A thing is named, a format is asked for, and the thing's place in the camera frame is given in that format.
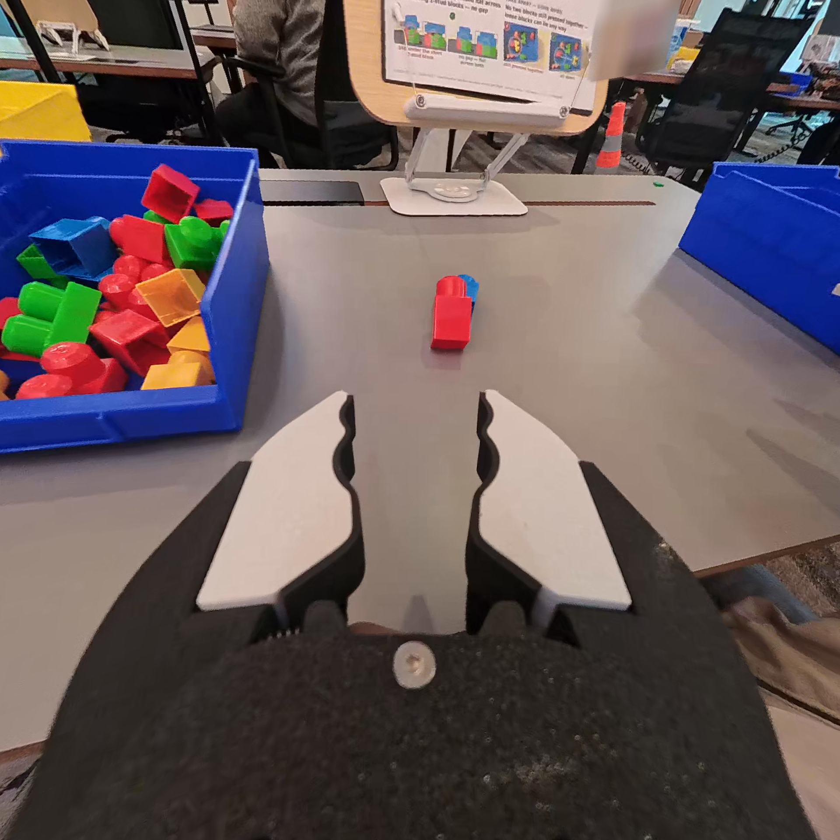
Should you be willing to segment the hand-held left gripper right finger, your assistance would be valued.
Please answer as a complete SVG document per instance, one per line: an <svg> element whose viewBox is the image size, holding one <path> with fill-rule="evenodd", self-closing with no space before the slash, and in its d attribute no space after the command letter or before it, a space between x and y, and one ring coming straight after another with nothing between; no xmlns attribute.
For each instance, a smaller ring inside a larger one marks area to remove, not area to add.
<svg viewBox="0 0 840 840"><path fill-rule="evenodd" d="M479 394L476 433L469 598L525 613L626 612L632 598L573 449L499 391Z"/></svg>

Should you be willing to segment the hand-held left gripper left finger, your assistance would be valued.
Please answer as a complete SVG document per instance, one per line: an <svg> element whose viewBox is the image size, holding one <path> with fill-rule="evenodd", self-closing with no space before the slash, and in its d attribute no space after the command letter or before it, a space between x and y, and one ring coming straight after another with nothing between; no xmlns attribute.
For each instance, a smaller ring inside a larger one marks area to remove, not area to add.
<svg viewBox="0 0 840 840"><path fill-rule="evenodd" d="M204 613L346 606L364 577L354 476L354 399L335 392L270 437L250 460L197 595Z"/></svg>

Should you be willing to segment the blue plastic bin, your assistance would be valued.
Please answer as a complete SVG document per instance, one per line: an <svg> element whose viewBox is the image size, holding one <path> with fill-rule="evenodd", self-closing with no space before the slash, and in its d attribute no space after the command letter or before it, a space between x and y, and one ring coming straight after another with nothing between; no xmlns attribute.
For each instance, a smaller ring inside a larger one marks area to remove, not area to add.
<svg viewBox="0 0 840 840"><path fill-rule="evenodd" d="M838 167L715 163L679 249L839 353Z"/></svg>
<svg viewBox="0 0 840 840"><path fill-rule="evenodd" d="M256 152L123 143L2 142L2 298L29 280L16 257L34 231L64 218L108 220L141 210L159 165L190 178L200 197L234 209L209 277L201 314L214 385L2 403L1 451L115 445L176 435L232 432L244 422L266 290L269 254Z"/></svg>

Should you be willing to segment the red toy block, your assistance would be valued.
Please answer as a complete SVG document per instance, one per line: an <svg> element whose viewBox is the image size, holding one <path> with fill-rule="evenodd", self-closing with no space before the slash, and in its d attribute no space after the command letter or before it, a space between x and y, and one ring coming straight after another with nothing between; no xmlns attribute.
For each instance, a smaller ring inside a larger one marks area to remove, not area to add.
<svg viewBox="0 0 840 840"><path fill-rule="evenodd" d="M463 350L470 341L474 308L458 275L441 278L433 305L432 350Z"/></svg>

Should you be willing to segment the pile of colourful toy blocks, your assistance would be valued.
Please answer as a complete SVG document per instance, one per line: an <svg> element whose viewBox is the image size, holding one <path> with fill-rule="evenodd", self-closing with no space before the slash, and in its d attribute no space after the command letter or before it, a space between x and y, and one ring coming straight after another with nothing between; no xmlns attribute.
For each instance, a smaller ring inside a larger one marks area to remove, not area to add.
<svg viewBox="0 0 840 840"><path fill-rule="evenodd" d="M2 191L2 402L215 385L202 315L235 207L161 164L141 213Z"/></svg>

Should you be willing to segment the person's beige trousers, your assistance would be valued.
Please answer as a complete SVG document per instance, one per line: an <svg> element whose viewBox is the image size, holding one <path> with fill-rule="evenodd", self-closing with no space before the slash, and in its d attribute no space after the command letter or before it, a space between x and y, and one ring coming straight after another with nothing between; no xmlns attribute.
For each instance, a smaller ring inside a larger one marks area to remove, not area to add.
<svg viewBox="0 0 840 840"><path fill-rule="evenodd" d="M770 713L785 767L819 834L838 834L838 612L793 623L749 596L723 610Z"/></svg>

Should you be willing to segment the white document stand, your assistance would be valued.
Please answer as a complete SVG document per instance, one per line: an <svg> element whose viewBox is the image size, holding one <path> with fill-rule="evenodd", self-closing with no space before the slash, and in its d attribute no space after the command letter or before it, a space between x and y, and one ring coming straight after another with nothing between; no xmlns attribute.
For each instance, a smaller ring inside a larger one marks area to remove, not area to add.
<svg viewBox="0 0 840 840"><path fill-rule="evenodd" d="M497 101L418 92L404 106L409 122L420 127L403 178L381 182L388 206L407 217L521 217L526 205L496 176L531 133L560 130L571 107L560 101ZM511 139L480 178L418 175L426 141L437 129L507 130Z"/></svg>

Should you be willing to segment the orange traffic cone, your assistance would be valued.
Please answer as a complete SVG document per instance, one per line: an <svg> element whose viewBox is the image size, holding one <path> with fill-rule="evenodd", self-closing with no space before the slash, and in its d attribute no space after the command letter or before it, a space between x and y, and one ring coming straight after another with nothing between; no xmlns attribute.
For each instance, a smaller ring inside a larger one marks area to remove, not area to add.
<svg viewBox="0 0 840 840"><path fill-rule="evenodd" d="M610 111L602 148L595 162L595 173L598 175L614 174L620 168L625 114L626 103L615 102Z"/></svg>

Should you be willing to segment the wooden clipboard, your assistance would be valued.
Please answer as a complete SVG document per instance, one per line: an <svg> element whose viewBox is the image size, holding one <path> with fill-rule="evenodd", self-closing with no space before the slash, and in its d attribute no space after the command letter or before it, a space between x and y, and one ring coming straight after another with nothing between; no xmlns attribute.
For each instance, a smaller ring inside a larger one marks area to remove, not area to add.
<svg viewBox="0 0 840 840"><path fill-rule="evenodd" d="M547 123L530 122L535 105L524 103L528 109L519 117L510 110L513 102L481 98L452 91L436 91L415 81L408 84L384 79L383 2L345 1L342 3L350 79L357 99L364 109L378 121L398 129L429 128L441 130L471 130L480 133L532 133L567 138L583 134L598 123L607 99L608 82L595 84L592 111L589 114L571 113L562 124L550 127ZM406 115L405 105L420 93L425 97L439 96L444 100L442 115L423 112Z"/></svg>

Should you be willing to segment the black office chair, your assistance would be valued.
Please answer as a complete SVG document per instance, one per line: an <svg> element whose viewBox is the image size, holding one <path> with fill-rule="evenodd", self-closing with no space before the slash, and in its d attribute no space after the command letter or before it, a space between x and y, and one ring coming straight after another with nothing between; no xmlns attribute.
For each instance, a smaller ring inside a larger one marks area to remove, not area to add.
<svg viewBox="0 0 840 840"><path fill-rule="evenodd" d="M725 161L753 111L811 23L724 9L667 108L637 147L658 175L689 178Z"/></svg>

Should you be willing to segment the yellow plastic bin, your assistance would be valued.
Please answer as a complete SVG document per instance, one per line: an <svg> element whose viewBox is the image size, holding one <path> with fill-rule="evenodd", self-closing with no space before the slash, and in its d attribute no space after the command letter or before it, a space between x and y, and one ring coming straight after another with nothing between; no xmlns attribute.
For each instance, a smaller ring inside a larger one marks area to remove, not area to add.
<svg viewBox="0 0 840 840"><path fill-rule="evenodd" d="M76 88L2 80L1 139L91 142Z"/></svg>

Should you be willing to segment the printed instruction sheet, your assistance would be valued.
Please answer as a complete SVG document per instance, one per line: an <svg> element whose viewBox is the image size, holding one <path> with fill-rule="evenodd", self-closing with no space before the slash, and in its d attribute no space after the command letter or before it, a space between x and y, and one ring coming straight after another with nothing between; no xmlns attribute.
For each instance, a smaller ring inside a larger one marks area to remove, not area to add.
<svg viewBox="0 0 840 840"><path fill-rule="evenodd" d="M599 1L384 1L383 78L591 112Z"/></svg>

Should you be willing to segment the tan moulded chair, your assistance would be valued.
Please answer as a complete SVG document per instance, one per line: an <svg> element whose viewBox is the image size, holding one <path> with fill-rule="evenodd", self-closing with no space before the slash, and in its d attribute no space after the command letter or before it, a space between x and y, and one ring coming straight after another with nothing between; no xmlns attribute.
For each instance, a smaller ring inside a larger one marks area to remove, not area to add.
<svg viewBox="0 0 840 840"><path fill-rule="evenodd" d="M109 52L89 1L23 1L39 35L73 56L87 47Z"/></svg>

